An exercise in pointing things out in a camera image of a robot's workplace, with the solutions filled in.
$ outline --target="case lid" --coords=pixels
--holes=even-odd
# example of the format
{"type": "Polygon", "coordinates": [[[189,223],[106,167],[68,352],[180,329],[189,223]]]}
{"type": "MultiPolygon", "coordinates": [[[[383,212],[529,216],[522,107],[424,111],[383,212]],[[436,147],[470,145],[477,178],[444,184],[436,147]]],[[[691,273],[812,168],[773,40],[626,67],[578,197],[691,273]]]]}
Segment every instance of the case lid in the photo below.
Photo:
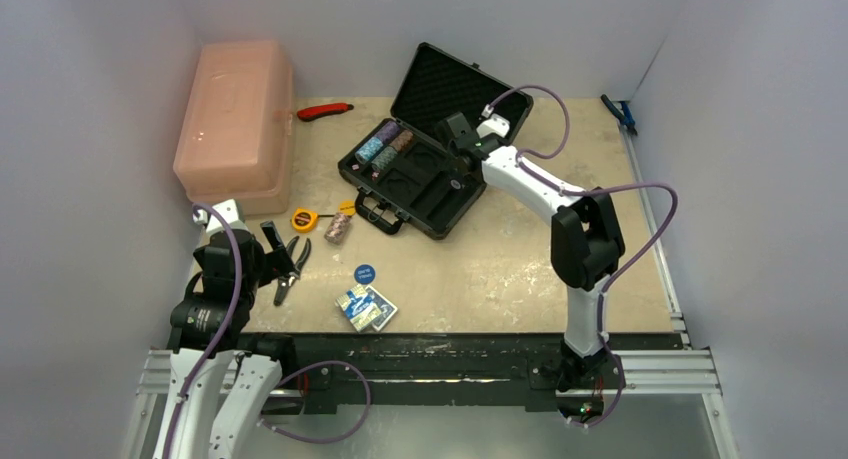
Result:
{"type": "MultiPolygon", "coordinates": [[[[462,112],[474,127],[480,124],[483,107],[510,89],[459,59],[426,42],[418,45],[415,58],[392,104],[391,114],[405,127],[438,143],[435,125],[462,112]]],[[[509,143],[533,107],[533,98],[523,92],[511,94],[498,104],[496,113],[509,121],[509,143]]]]}

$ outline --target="yellow tape measure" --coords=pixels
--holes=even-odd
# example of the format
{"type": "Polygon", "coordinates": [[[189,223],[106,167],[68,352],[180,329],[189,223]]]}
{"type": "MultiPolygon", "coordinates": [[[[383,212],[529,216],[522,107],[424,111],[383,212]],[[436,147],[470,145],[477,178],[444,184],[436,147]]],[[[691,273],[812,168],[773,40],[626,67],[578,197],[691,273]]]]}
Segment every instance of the yellow tape measure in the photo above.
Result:
{"type": "MultiPolygon", "coordinates": [[[[348,216],[354,215],[356,213],[356,207],[354,206],[353,201],[342,202],[339,205],[339,212],[343,212],[348,216]]],[[[298,207],[294,210],[291,223],[295,231],[304,234],[315,229],[315,226],[318,225],[318,219],[333,216],[335,216],[335,214],[318,214],[315,211],[298,207]]]]}

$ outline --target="storage box handle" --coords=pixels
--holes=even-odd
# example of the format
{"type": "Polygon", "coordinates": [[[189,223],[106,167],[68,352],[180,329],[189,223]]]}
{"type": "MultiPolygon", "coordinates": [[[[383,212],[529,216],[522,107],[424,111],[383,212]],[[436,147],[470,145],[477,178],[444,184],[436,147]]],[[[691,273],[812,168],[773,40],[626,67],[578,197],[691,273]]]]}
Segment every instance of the storage box handle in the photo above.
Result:
{"type": "Polygon", "coordinates": [[[365,206],[365,198],[368,197],[368,194],[364,191],[359,191],[359,194],[356,196],[356,213],[365,218],[366,221],[374,224],[377,229],[385,232],[386,234],[393,236],[397,234],[400,230],[400,226],[403,225],[404,220],[401,218],[396,218],[395,222],[389,222],[383,219],[383,213],[386,212],[385,207],[381,207],[379,204],[369,209],[365,206]],[[374,209],[379,209],[381,212],[377,214],[374,209]]]}

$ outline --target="black carrying case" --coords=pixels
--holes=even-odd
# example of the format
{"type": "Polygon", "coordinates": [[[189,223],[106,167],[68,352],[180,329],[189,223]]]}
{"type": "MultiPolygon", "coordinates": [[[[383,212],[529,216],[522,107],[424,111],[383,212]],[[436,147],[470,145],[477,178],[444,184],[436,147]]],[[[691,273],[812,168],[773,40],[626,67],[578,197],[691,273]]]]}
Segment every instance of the black carrying case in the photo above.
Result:
{"type": "MultiPolygon", "coordinates": [[[[435,137],[435,125],[462,112],[476,128],[483,107],[509,88],[477,64],[419,44],[390,111],[402,128],[412,131],[412,144],[372,179],[371,163],[360,164],[354,153],[391,120],[386,118],[339,161],[339,173],[358,190],[357,214],[386,234],[409,222],[433,239],[446,237],[486,184],[457,171],[447,144],[435,137]],[[372,207],[365,204],[369,197],[376,201],[372,207]],[[384,217],[385,211],[393,213],[394,222],[384,217]]],[[[510,144],[532,108],[533,98],[521,92],[498,104],[497,113],[510,123],[510,144]]]]}

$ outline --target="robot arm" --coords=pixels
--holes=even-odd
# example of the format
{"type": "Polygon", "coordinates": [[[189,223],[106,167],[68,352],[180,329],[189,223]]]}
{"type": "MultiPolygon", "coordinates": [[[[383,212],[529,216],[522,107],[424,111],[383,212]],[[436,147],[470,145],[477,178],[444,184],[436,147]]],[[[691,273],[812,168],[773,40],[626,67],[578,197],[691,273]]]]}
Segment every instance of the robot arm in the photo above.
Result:
{"type": "MultiPolygon", "coordinates": [[[[606,330],[606,308],[598,308],[600,291],[624,254],[609,195],[562,195],[519,167],[518,150],[504,139],[509,122],[496,114],[476,130],[461,113],[454,114],[440,122],[436,132],[457,158],[460,171],[508,192],[551,227],[551,265],[568,289],[565,343],[579,358],[598,353],[603,348],[598,332],[606,330]]],[[[584,190],[522,161],[561,190],[584,190]]]]}
{"type": "MultiPolygon", "coordinates": [[[[280,351],[261,348],[261,352],[270,353],[268,356],[236,350],[243,349],[238,344],[239,333],[249,319],[257,288],[294,270],[294,264],[281,244],[267,254],[263,251],[234,200],[216,204],[213,209],[226,224],[214,215],[195,214],[195,222],[206,224],[209,244],[195,251],[202,271],[189,282],[183,301],[171,312],[171,381],[154,459],[237,456],[262,405],[282,377],[280,351]],[[235,254],[223,232],[225,225],[233,231],[242,266],[241,288],[228,324],[224,324],[224,317],[235,287],[235,254]],[[202,292],[194,290],[199,280],[203,281],[202,292]],[[213,348],[212,338],[221,327],[226,328],[225,332],[213,348]],[[209,358],[203,360],[206,348],[211,351],[209,358]],[[228,366],[237,356],[240,367],[228,381],[231,390],[218,411],[228,366]],[[198,361],[203,363],[192,375],[198,361]],[[186,381],[190,384],[183,395],[186,381]],[[175,410],[178,419],[172,426],[175,410]],[[166,438],[171,441],[167,453],[166,438]]],[[[276,230],[263,231],[276,236],[276,230]]]]}

